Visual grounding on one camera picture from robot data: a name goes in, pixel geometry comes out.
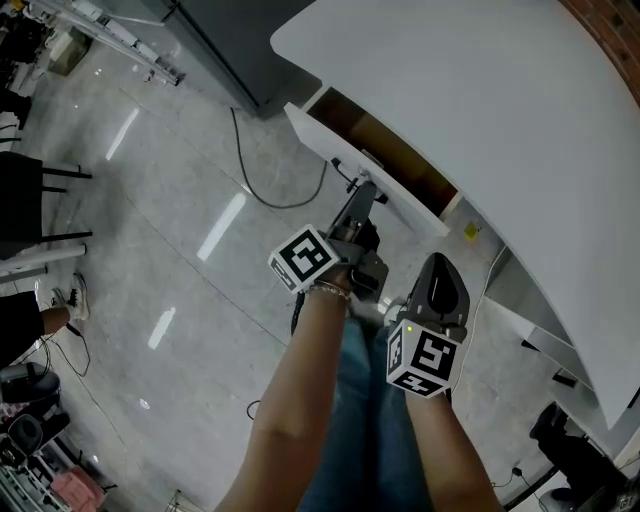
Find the jeans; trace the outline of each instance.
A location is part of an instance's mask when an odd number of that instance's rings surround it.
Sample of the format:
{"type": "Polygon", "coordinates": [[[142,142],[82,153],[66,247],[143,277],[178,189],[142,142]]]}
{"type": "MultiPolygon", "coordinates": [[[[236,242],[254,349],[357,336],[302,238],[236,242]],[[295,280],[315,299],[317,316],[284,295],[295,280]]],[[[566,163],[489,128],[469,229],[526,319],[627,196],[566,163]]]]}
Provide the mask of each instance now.
{"type": "Polygon", "coordinates": [[[386,382],[387,336],[367,343],[347,320],[329,434],[299,511],[432,510],[404,391],[386,382]]]}

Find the white cabinet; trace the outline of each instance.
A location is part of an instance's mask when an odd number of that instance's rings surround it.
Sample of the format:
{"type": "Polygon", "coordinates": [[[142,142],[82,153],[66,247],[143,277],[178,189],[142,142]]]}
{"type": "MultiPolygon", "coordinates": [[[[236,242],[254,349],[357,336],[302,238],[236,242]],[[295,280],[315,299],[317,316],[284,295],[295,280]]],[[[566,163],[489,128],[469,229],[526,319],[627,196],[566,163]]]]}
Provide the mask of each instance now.
{"type": "Polygon", "coordinates": [[[322,88],[302,108],[285,106],[300,141],[340,161],[349,178],[373,181],[388,206],[418,234],[445,236],[446,216],[461,195],[400,137],[339,92],[322,88]]]}

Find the white table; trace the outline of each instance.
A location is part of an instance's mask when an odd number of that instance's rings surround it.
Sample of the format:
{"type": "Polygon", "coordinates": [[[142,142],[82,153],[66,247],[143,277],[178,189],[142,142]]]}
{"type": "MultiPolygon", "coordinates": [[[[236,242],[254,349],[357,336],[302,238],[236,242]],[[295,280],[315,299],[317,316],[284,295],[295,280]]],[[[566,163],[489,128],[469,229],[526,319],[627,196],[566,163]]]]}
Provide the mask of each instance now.
{"type": "Polygon", "coordinates": [[[640,110],[591,36],[557,0],[317,0],[272,44],[486,217],[612,426],[640,387],[640,110]]]}

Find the glossy floor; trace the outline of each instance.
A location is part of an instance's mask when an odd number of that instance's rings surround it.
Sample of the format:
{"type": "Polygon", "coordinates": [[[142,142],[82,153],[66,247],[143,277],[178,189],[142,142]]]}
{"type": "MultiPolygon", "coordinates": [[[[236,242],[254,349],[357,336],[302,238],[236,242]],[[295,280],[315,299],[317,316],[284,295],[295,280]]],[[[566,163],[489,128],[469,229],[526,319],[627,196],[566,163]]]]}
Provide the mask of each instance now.
{"type": "MultiPolygon", "coordinates": [[[[326,227],[346,200],[345,184],[328,172],[310,205],[262,206],[244,186],[228,107],[188,81],[145,83],[132,68],[95,47],[69,77],[43,76],[15,147],[80,163],[95,176],[45,201],[47,232],[95,233],[85,257],[53,265],[41,282],[68,290],[73,266],[84,274],[91,368],[80,380],[57,350],[53,365],[71,438],[119,485],[113,509],[163,510],[176,488],[211,509],[242,460],[251,428],[245,408],[260,398],[288,342],[293,299],[267,256],[306,223],[326,227]]],[[[240,113],[239,126],[247,171],[263,196],[287,203],[313,191],[322,162],[286,117],[240,113]]],[[[391,268],[383,297],[406,295],[426,256],[439,250],[460,270],[475,307],[500,242],[469,204],[447,221],[446,238],[417,237],[382,205],[372,217],[391,268]],[[473,244],[463,236],[469,220],[482,227],[473,244]]],[[[56,339],[82,367],[78,339],[66,332],[56,339]]],[[[546,465],[527,433],[549,400],[542,383],[553,372],[483,304],[454,404],[496,482],[506,482],[515,464],[531,477],[546,465]]]]}

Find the brick wall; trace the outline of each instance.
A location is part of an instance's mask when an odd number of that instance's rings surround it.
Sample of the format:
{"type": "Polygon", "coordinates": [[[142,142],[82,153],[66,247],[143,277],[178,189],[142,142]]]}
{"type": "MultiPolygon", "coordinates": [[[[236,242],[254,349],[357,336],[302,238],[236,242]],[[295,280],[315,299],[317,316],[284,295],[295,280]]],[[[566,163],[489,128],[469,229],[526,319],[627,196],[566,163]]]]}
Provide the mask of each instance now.
{"type": "Polygon", "coordinates": [[[638,0],[560,0],[598,41],[640,106],[638,0]]]}

